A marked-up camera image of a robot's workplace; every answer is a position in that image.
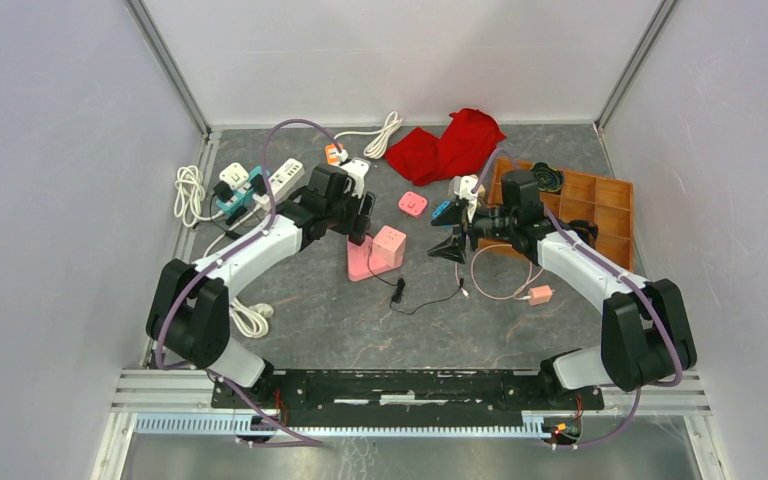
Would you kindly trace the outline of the pink power strip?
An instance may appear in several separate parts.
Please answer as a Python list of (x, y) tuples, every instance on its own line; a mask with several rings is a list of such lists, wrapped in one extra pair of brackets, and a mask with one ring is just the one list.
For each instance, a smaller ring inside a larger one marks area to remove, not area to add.
[(402, 266), (403, 255), (389, 251), (375, 253), (373, 251), (374, 239), (367, 236), (362, 245), (355, 245), (351, 241), (347, 247), (347, 276), (352, 282), (360, 282), (374, 275), (398, 269)]

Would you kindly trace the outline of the blue plug adapter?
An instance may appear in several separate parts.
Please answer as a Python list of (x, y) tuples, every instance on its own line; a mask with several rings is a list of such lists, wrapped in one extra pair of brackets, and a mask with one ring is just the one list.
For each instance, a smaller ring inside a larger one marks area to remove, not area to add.
[(435, 227), (451, 226), (459, 222), (459, 207), (451, 201), (441, 203), (433, 212), (431, 225)]

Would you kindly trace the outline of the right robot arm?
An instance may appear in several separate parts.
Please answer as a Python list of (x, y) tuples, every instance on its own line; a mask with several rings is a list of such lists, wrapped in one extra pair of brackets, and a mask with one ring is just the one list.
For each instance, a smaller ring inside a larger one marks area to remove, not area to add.
[(537, 382), (540, 400), (562, 408), (584, 387), (611, 384), (632, 392), (680, 384), (697, 353), (679, 287), (668, 279), (649, 281), (600, 254), (587, 230), (560, 221), (544, 206), (532, 172), (508, 171), (501, 187), (501, 204), (482, 207), (476, 178), (452, 179), (451, 198), (431, 221), (451, 227), (452, 234), (428, 254), (462, 264), (481, 239), (506, 243), (597, 310), (599, 345), (545, 361)]

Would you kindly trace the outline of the pink cube socket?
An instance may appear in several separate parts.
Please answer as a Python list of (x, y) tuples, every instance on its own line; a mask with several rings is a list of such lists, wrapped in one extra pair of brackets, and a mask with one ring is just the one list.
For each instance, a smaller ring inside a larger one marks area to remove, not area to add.
[(403, 262), (406, 242), (405, 233), (383, 226), (373, 238), (371, 255), (388, 267), (399, 267)]

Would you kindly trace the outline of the orange power strip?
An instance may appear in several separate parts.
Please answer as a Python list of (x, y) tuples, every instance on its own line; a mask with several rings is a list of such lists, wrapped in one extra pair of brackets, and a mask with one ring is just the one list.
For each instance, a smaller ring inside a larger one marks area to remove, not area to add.
[(324, 151), (329, 165), (340, 165), (348, 159), (348, 152), (342, 144), (328, 144)]

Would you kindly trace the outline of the pink plug adapter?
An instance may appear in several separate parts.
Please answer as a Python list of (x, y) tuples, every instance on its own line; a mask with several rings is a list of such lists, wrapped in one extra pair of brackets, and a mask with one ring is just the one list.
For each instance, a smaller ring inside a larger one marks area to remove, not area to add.
[(428, 200), (413, 191), (405, 192), (397, 202), (398, 208), (412, 217), (419, 217), (428, 206)]
[(529, 289), (526, 301), (531, 306), (545, 304), (551, 300), (553, 294), (554, 291), (549, 285), (536, 286)]

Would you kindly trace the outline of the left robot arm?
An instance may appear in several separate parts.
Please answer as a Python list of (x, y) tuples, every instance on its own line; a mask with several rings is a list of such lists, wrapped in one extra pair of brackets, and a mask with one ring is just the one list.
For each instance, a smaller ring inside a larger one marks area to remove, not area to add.
[(375, 203), (365, 189), (369, 162), (316, 166), (306, 185), (280, 202), (256, 230), (194, 263), (173, 259), (162, 269), (146, 323), (157, 343), (155, 363), (166, 365), (171, 350), (197, 369), (236, 384), (250, 407), (266, 405), (274, 394), (270, 364), (231, 335), (232, 298), (282, 260), (321, 239), (328, 231), (362, 244)]

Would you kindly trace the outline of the beige cube plug adapter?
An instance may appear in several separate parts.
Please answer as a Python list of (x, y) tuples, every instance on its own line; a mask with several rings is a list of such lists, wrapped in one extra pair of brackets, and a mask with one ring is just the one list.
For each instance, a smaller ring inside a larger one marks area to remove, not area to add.
[(456, 176), (449, 183), (449, 195), (453, 198), (468, 199), (472, 195), (474, 178), (472, 176)]

